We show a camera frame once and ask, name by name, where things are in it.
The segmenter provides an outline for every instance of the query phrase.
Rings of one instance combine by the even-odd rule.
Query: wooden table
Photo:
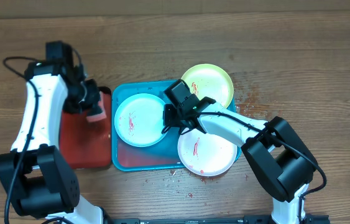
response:
[[[328,186],[308,196],[306,211],[350,223],[350,11],[0,20],[0,154],[17,136],[26,99],[24,81],[1,60],[44,58],[45,42],[58,39],[76,47],[90,76],[111,89],[180,78],[199,63],[223,67],[238,112],[288,120],[326,172]],[[243,156],[213,180],[187,170],[171,176],[114,166],[76,174],[82,195],[113,218],[241,217],[272,209]],[[320,183],[317,173],[311,186]],[[0,184],[0,223],[5,198]],[[29,219],[11,210],[12,223],[41,222]]]

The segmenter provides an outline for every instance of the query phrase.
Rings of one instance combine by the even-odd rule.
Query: blue tray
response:
[[[179,138],[178,128],[171,128],[166,136],[157,144],[149,147],[134,147],[126,144],[118,137],[114,127],[114,117],[118,106],[128,97],[139,93],[149,93],[163,99],[165,103],[170,100],[163,91],[176,80],[156,82],[127,83],[118,86],[113,91],[113,104],[111,116],[112,152],[113,164],[122,171],[139,171],[154,169],[177,169],[185,166],[180,162],[177,152]],[[234,99],[230,103],[229,110],[236,111]],[[236,160],[241,155],[241,149],[237,149]]]

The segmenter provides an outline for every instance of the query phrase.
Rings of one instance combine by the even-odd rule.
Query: wooden surface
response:
[[[0,19],[350,10],[350,0],[0,0]]]
[[[24,81],[1,60],[43,58],[44,43],[57,39],[77,48],[90,76],[112,90],[180,78],[199,63],[224,68],[238,112],[288,120],[326,172],[327,188],[308,196],[306,211],[350,223],[350,11],[0,20],[0,153],[17,136],[26,99]],[[25,69],[24,62],[13,66]],[[174,176],[114,166],[76,173],[82,195],[114,218],[240,217],[272,209],[244,156],[213,180],[181,169]],[[320,183],[315,174],[311,186]],[[0,184],[0,223],[5,198]],[[11,218],[26,223],[13,210]]]

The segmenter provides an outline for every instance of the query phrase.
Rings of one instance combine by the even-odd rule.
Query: plate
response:
[[[194,129],[181,135],[177,149],[181,162],[191,172],[213,177],[226,172],[236,160],[237,146],[222,137]]]
[[[222,68],[212,64],[195,65],[182,76],[198,99],[210,97],[227,108],[234,95],[233,82]]]
[[[163,129],[163,106],[158,96],[140,93],[130,96],[118,107],[114,125],[118,136],[126,143],[147,147],[159,142],[165,135]]]

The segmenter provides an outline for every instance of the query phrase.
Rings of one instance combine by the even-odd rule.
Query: pale yellow plate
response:
[[[195,65],[184,73],[182,80],[200,100],[207,96],[227,108],[233,99],[233,82],[227,72],[216,65]]]

